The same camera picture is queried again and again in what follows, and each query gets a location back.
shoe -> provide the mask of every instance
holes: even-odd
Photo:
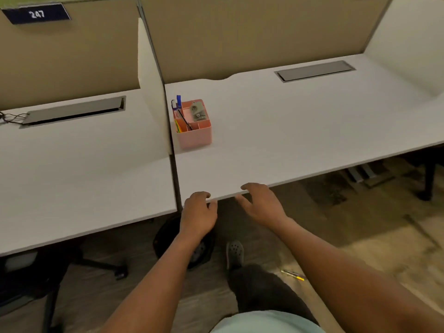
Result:
[[[244,265],[244,247],[241,242],[234,240],[226,244],[226,268],[232,271]]]

person's left hand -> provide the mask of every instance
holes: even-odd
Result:
[[[192,193],[182,210],[179,235],[194,241],[196,246],[213,229],[218,218],[218,202],[213,200],[207,207],[206,199],[210,196],[207,192]]]

person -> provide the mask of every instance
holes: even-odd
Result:
[[[443,317],[395,280],[349,257],[288,218],[274,193],[258,183],[236,200],[258,224],[274,232],[303,269],[314,290],[346,332],[444,332]],[[168,250],[126,297],[102,333],[168,333],[180,299],[186,268],[201,239],[214,227],[217,201],[193,193],[182,211],[180,231]],[[228,243],[228,285],[239,313],[222,319],[213,333],[320,333],[304,302],[281,279],[258,265],[243,265],[243,248]]]

black metal leg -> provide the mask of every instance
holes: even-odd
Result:
[[[117,280],[124,279],[128,276],[128,268],[126,265],[117,266],[108,263],[92,261],[91,259],[85,259],[83,257],[77,258],[73,263],[76,265],[89,266],[91,268],[101,268],[102,270],[113,271],[114,276]]]
[[[48,293],[46,296],[46,303],[45,303],[45,313],[43,317],[43,333],[49,333],[54,332],[54,328],[51,327],[52,318],[54,316],[54,310],[56,308],[56,301],[57,296],[59,294],[59,288],[60,286],[57,285],[56,288]]]
[[[419,199],[423,201],[430,201],[432,199],[433,181],[435,179],[436,168],[436,149],[428,150],[427,158],[425,160],[425,187],[424,191],[418,193]]]

hand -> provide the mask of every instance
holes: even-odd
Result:
[[[207,207],[206,199],[210,196],[207,192],[192,193],[182,210],[179,235],[195,241],[196,246],[213,229],[218,218],[218,202],[213,200]]]
[[[236,195],[235,198],[257,223],[272,229],[277,223],[288,219],[278,198],[266,185],[247,183],[241,189],[249,191],[252,203],[242,195]]]

